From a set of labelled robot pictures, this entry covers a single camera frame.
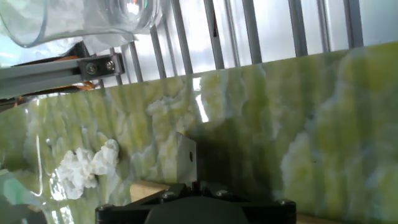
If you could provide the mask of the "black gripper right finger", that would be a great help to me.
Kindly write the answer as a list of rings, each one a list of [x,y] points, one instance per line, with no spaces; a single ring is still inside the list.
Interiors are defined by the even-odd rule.
[[[296,203],[287,200],[250,201],[218,183],[198,183],[197,193],[209,202],[202,215],[223,223],[285,223],[296,222]]]

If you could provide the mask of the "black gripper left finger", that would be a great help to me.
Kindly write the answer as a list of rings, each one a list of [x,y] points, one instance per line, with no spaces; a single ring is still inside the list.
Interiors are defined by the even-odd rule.
[[[135,182],[130,187],[132,202],[123,206],[108,203],[97,207],[95,223],[144,223],[155,207],[195,194],[196,183],[165,185]]]

